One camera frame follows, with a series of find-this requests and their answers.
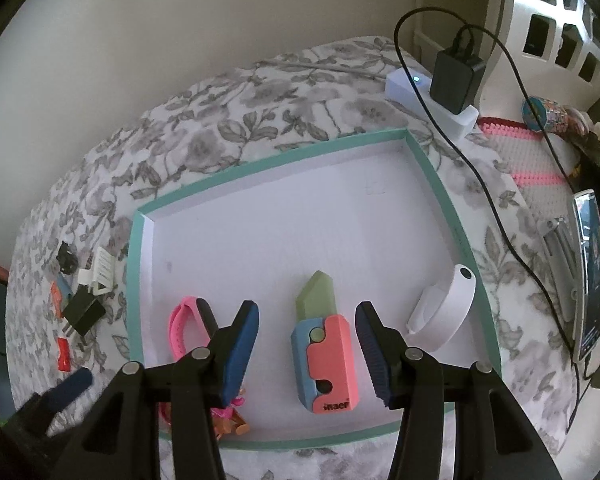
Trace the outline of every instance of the floral tablecloth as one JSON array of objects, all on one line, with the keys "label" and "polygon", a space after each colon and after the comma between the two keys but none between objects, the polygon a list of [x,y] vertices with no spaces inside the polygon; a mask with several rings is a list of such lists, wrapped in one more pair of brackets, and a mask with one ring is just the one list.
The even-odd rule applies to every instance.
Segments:
[{"label": "floral tablecloth", "polygon": [[[423,70],[411,57],[408,63]],[[87,153],[32,210],[18,234],[6,313],[16,406],[64,377],[57,369],[55,341],[61,321],[49,297],[62,241],[79,255],[81,265],[97,245],[114,254],[118,264],[116,286],[104,297],[104,318],[84,338],[74,334],[70,339],[73,368],[89,367],[94,386],[56,418],[55,431],[79,422],[128,359],[126,254],[132,215],[139,206],[230,166],[337,137],[406,126],[436,168],[474,250],[490,296],[504,381],[556,454],[575,400],[566,348],[539,289],[500,239],[473,174],[427,123],[384,99],[383,76],[396,67],[394,45],[382,37],[283,54],[196,83]],[[477,129],[459,147],[487,182],[516,248],[551,285],[534,222],[507,164]],[[441,478],[450,479],[452,414],[445,427]],[[384,479],[395,439],[388,435],[290,452],[224,450],[222,460],[230,479]],[[173,477],[170,461],[170,443],[161,442],[165,478]]]}]

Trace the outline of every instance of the pink crochet stripe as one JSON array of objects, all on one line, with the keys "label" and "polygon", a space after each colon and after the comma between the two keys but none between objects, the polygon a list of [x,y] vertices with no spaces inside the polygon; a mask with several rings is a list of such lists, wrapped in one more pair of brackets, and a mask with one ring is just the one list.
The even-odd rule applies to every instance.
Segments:
[{"label": "pink crochet stripe", "polygon": [[511,177],[518,186],[554,186],[564,183],[564,177],[557,173],[521,171],[520,173],[511,173]]},{"label": "pink crochet stripe", "polygon": [[512,126],[509,124],[497,124],[485,121],[480,124],[480,129],[485,135],[498,135],[504,137],[513,137],[515,139],[540,140],[541,136],[536,135],[524,126]]}]

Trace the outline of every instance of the black charger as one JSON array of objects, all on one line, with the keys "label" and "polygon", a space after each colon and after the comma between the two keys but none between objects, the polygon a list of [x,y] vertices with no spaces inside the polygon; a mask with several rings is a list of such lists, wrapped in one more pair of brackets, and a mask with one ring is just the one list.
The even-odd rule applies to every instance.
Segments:
[{"label": "black charger", "polygon": [[456,37],[452,46],[438,53],[429,89],[431,98],[455,115],[474,101],[486,68],[484,61],[474,56],[473,40],[464,50],[459,43]]}]

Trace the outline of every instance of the cylindrical container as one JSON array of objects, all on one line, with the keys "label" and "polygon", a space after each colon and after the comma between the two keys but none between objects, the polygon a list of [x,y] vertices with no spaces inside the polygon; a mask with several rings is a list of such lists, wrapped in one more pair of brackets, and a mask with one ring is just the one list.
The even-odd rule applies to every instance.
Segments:
[{"label": "cylindrical container", "polygon": [[[536,96],[530,97],[529,101],[538,114],[540,124],[548,134],[561,135],[567,131],[569,116],[563,106],[555,101]],[[522,105],[522,118],[525,121],[526,127],[531,131],[537,133],[542,131],[526,101]]]}]

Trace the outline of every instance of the white tray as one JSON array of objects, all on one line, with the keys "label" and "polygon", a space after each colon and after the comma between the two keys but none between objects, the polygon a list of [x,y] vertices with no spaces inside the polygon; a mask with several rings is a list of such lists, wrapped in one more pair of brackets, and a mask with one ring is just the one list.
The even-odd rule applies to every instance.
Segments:
[{"label": "white tray", "polygon": [[[402,412],[376,398],[353,334],[360,403],[315,415],[298,400],[290,346],[295,298],[316,270],[333,278],[339,313],[371,300],[402,330],[422,290],[462,263],[478,276],[470,314],[435,357],[469,366],[500,356],[478,268],[428,158],[406,130],[361,134],[230,168],[141,208],[127,267],[131,358],[172,362],[167,321],[184,296],[205,298],[220,326],[242,300],[260,307],[240,414],[239,449],[341,444],[397,431]],[[194,330],[187,348],[198,345]]]}]

